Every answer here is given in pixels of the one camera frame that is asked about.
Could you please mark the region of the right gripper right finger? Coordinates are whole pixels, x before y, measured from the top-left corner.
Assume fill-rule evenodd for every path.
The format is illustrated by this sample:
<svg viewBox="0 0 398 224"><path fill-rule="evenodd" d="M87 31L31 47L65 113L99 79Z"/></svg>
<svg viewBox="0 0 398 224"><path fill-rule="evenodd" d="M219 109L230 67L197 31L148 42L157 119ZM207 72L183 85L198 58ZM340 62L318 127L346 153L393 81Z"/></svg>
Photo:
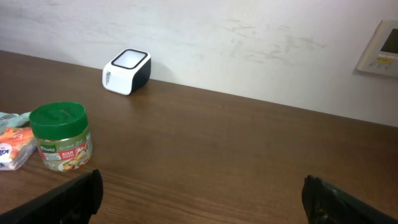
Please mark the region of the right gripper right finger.
<svg viewBox="0 0 398 224"><path fill-rule="evenodd" d="M304 179L302 204L309 224L397 224L395 218L314 175Z"/></svg>

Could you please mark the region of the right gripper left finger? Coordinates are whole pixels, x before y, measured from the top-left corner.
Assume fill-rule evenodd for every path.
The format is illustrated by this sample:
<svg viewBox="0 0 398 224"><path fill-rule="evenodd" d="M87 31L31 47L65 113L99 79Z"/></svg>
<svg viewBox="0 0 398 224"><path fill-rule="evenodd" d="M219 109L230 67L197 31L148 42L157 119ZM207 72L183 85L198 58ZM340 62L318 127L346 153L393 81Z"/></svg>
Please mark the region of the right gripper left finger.
<svg viewBox="0 0 398 224"><path fill-rule="evenodd" d="M89 223L103 199L98 169L84 173L55 189L1 214L1 224Z"/></svg>

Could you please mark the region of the green lid seasoning jar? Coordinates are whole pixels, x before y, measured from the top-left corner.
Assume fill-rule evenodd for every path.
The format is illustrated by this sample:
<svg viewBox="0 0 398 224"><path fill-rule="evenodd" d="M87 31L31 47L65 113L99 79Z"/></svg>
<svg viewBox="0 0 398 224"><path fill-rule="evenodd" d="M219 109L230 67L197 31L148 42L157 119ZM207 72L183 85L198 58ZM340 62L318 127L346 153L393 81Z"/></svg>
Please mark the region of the green lid seasoning jar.
<svg viewBox="0 0 398 224"><path fill-rule="evenodd" d="M42 105L29 115L44 165L67 172L85 165L93 155L86 109L72 101Z"/></svg>

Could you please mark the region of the orange white small packet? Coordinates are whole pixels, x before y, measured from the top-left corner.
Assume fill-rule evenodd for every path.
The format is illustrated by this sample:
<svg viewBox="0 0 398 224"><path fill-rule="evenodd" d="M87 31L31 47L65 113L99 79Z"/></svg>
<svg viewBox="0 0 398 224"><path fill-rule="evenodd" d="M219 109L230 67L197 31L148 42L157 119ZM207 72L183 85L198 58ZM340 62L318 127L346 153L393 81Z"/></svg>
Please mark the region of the orange white small packet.
<svg viewBox="0 0 398 224"><path fill-rule="evenodd" d="M6 128L1 134L1 170L18 170L36 147L31 128Z"/></svg>

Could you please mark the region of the teal snack pouch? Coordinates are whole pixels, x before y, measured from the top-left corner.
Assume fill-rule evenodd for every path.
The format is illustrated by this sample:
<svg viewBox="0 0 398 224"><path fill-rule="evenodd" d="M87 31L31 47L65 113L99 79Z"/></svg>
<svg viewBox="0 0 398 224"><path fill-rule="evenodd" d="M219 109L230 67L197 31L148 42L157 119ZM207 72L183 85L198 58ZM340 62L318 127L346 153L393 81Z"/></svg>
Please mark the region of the teal snack pouch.
<svg viewBox="0 0 398 224"><path fill-rule="evenodd" d="M0 134L3 134L6 131L6 128L22 127L29 121L29 115L30 112L26 112L23 114L1 112Z"/></svg>

